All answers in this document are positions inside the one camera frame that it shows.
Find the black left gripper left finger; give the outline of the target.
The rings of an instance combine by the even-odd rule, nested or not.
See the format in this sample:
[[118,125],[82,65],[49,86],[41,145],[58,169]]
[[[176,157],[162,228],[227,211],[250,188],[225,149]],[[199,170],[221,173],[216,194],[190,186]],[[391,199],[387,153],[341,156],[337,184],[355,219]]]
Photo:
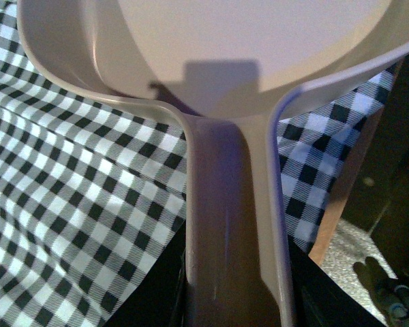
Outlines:
[[106,326],[182,326],[185,302],[183,223],[147,276]]

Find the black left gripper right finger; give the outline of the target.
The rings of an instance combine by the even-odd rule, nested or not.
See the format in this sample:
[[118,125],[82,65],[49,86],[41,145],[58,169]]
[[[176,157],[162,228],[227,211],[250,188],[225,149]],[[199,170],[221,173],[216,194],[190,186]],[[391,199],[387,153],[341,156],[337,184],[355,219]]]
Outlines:
[[292,240],[288,241],[297,326],[382,326]]

